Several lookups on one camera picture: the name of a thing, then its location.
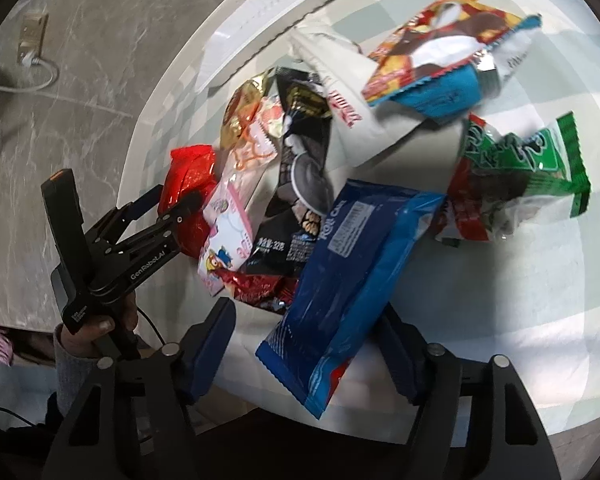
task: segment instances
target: black cable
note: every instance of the black cable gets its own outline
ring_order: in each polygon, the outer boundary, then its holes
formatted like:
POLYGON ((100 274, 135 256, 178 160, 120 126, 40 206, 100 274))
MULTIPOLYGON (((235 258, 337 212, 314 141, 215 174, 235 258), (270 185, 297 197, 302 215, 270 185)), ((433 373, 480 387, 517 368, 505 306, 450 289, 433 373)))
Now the black cable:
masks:
POLYGON ((18 415, 17 413, 13 413, 11 410, 7 410, 6 408, 1 408, 0 407, 0 412, 9 413, 9 415, 14 416, 15 418, 19 418, 25 424, 29 424, 30 426, 32 426, 34 428, 36 427, 36 425, 33 422, 29 422, 26 418, 24 418, 23 416, 18 415))
POLYGON ((138 312, 142 314, 142 317, 146 319, 146 322, 151 325, 151 328, 154 329, 155 335, 158 336, 160 343, 164 345, 164 339, 162 339, 162 336, 160 335, 160 332, 158 332, 158 329, 155 327, 154 322, 149 319, 149 316, 147 316, 147 314, 145 314, 140 307, 138 307, 138 312))

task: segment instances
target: electrical outlet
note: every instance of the electrical outlet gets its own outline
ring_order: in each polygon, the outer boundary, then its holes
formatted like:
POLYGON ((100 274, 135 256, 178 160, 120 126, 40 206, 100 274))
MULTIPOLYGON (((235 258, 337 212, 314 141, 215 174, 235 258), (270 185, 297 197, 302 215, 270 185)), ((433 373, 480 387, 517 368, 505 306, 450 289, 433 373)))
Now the electrical outlet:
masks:
POLYGON ((48 14, 42 12, 27 12, 24 15, 18 40, 18 63, 22 64, 22 60, 29 52, 40 56, 47 19, 48 14))

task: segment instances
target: person's arm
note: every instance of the person's arm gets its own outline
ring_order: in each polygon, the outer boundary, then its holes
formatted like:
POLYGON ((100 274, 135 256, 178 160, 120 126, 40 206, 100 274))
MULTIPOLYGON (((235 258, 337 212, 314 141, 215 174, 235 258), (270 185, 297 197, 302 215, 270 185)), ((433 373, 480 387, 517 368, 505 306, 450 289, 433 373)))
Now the person's arm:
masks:
MULTIPOLYGON (((126 297, 122 321, 128 330, 138 324, 136 294, 126 297)), ((97 338, 113 330, 113 320, 108 316, 91 317, 77 333, 71 334, 60 324, 54 330, 56 374, 58 375, 58 410, 66 416, 87 376, 101 357, 94 345, 97 338)))

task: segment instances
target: checkered tablecloth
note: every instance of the checkered tablecloth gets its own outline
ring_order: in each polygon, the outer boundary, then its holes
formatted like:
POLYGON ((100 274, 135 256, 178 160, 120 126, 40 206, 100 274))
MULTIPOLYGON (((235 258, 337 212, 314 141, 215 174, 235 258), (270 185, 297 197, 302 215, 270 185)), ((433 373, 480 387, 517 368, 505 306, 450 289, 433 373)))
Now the checkered tablecloth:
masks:
MULTIPOLYGON (((397 25, 433 0, 334 0, 314 13, 338 33, 370 51, 397 25)), ((600 23, 583 0, 483 0, 515 14, 542 14, 539 35, 502 94, 476 112, 501 131, 529 134, 574 110, 592 183, 589 210, 551 225, 526 225, 507 240, 465 243, 459 249, 422 240, 410 258, 392 303, 425 338, 456 355, 480 360, 508 355, 549 433, 600 416, 600 23)), ((127 165, 137 168, 119 202, 164 180, 171 148, 213 143, 234 89, 248 76, 276 65, 294 66, 286 34, 276 38, 216 92, 195 95, 199 58, 161 82, 160 107, 144 127, 143 149, 127 165)), ((334 187, 353 175, 365 180, 444 191, 456 160, 460 124, 418 131, 353 171, 344 165, 336 136, 327 167, 334 187)), ((277 168, 262 182, 255 210, 264 208, 277 168)), ((184 256, 142 288, 138 302, 171 339, 205 317, 213 300, 184 256)), ((254 357, 278 316, 238 305, 238 326, 216 383, 281 415, 329 430, 403 441, 414 410, 400 398, 372 344, 345 373, 330 406, 315 421, 254 357)))

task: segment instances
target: person's thumb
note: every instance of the person's thumb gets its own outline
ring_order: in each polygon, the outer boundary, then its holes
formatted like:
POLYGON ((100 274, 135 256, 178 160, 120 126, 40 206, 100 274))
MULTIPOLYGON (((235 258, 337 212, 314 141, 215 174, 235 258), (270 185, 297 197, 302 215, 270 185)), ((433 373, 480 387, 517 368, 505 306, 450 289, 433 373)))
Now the person's thumb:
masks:
POLYGON ((111 332, 114 327, 115 323, 109 316, 94 316, 78 330, 76 336, 81 343, 90 343, 111 332))

